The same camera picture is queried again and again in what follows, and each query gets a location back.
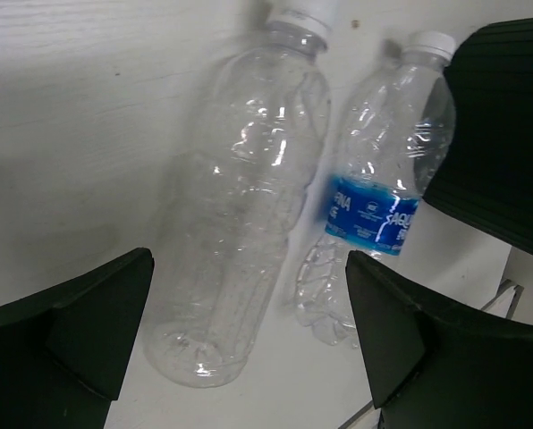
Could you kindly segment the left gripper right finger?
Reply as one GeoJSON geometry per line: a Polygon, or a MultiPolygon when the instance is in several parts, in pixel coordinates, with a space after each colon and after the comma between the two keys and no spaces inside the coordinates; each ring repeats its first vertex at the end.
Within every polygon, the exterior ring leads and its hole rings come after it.
{"type": "Polygon", "coordinates": [[[386,428],[533,428],[533,325],[490,315],[352,251],[347,286],[386,428]]]}

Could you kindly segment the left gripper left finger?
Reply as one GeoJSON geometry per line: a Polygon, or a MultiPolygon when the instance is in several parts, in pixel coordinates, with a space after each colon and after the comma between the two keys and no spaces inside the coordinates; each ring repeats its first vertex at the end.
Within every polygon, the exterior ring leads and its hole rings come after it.
{"type": "Polygon", "coordinates": [[[0,428],[101,428],[117,401],[154,272],[134,250],[0,306],[0,428]]]}

